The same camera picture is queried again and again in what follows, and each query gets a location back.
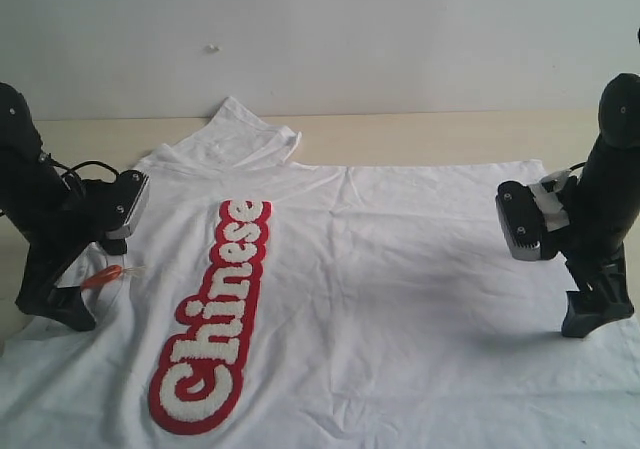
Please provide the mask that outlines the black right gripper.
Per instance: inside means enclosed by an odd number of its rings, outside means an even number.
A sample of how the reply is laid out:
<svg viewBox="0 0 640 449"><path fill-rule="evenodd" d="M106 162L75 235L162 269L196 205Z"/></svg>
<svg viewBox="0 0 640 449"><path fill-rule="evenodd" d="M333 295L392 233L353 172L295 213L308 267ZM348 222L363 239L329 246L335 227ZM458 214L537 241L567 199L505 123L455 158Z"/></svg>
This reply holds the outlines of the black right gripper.
<svg viewBox="0 0 640 449"><path fill-rule="evenodd" d="M571 178L562 195L571 221L563 254L577 289L566 292L561 335L584 339L634 315L624 252L624 239L634 224L634 182Z"/></svg>

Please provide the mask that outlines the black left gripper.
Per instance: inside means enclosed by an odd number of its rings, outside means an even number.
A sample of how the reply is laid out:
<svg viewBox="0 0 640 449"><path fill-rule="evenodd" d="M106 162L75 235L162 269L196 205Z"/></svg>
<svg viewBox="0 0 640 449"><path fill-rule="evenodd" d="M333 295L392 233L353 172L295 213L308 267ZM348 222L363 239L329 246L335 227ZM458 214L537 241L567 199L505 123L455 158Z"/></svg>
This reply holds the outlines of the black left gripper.
<svg viewBox="0 0 640 449"><path fill-rule="evenodd" d="M59 287L57 281L90 244L96 242L110 256L125 255L125 239L107 239L104 219L109 182L89 180L87 194L52 211L37 212L33 205L19 211L31 214L19 228L29 243L23 281L16 306L25 314L49 318L74 331L92 331L96 319L88 310L79 286Z"/></svg>

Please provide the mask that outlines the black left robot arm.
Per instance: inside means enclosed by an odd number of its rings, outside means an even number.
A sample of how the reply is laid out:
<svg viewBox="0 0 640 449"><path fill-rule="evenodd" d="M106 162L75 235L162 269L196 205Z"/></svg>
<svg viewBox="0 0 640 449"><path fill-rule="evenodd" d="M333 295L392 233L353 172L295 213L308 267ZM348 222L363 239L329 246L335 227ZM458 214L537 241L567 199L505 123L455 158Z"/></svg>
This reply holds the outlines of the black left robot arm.
<svg viewBox="0 0 640 449"><path fill-rule="evenodd" d="M59 287L60 277L93 242L104 242L113 202L112 183L60 175L43 151L26 99L1 85L1 213L29 248L15 304L28 315L55 320L78 332L96 328L81 288Z"/></svg>

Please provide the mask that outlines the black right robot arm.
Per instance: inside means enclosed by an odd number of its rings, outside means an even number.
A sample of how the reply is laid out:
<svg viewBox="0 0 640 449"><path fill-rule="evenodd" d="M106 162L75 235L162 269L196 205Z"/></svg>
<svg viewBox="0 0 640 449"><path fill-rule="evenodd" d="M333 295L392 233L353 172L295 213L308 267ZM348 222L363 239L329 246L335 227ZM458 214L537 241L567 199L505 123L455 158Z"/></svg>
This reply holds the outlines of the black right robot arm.
<svg viewBox="0 0 640 449"><path fill-rule="evenodd" d="M639 216L639 76L621 73L604 88L599 135L572 194L566 267L578 289L567 294L561 334L582 339L634 315L624 240Z"/></svg>

